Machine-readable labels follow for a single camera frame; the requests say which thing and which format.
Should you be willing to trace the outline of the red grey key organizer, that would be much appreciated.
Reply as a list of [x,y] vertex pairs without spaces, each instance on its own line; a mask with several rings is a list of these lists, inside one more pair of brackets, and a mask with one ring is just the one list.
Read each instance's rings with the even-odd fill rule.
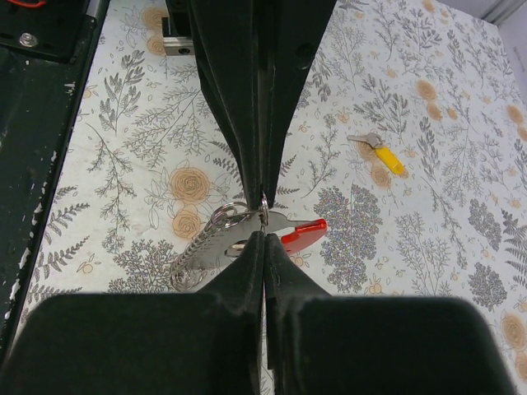
[[170,265],[170,283],[177,291],[197,286],[209,270],[230,264],[238,258],[255,231],[265,235],[290,229],[279,237],[287,254],[291,255],[321,239],[327,223],[319,218],[312,221],[291,220],[269,209],[266,197],[258,209],[251,210],[244,202],[228,202],[211,214],[209,221]]

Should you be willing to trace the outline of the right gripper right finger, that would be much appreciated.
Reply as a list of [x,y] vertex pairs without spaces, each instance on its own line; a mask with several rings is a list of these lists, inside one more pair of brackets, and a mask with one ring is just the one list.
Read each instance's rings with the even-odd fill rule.
[[455,297],[336,296],[265,240],[268,367],[278,394],[512,394],[482,315]]

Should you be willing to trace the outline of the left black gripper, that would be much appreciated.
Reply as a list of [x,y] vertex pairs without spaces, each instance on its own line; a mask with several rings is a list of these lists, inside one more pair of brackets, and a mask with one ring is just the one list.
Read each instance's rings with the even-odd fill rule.
[[236,158],[251,208],[259,206],[261,189],[274,204],[287,131],[335,2],[261,2],[261,185],[256,5],[166,0],[168,16],[161,18],[167,56],[195,50],[203,95]]

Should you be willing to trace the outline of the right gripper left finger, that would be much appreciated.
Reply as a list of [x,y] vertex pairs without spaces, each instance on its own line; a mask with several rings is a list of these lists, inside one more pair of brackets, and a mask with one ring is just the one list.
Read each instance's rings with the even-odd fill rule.
[[257,394],[264,235],[194,293],[58,295],[1,370],[4,394]]

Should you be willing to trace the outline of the orange tag key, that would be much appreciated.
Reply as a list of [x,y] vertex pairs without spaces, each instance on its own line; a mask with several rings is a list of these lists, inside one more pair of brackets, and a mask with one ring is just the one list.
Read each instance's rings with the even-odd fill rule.
[[348,135],[347,139],[350,142],[363,142],[367,144],[371,149],[374,150],[376,156],[393,174],[401,175],[404,172],[403,164],[385,145],[384,140],[377,133],[369,132],[364,135]]

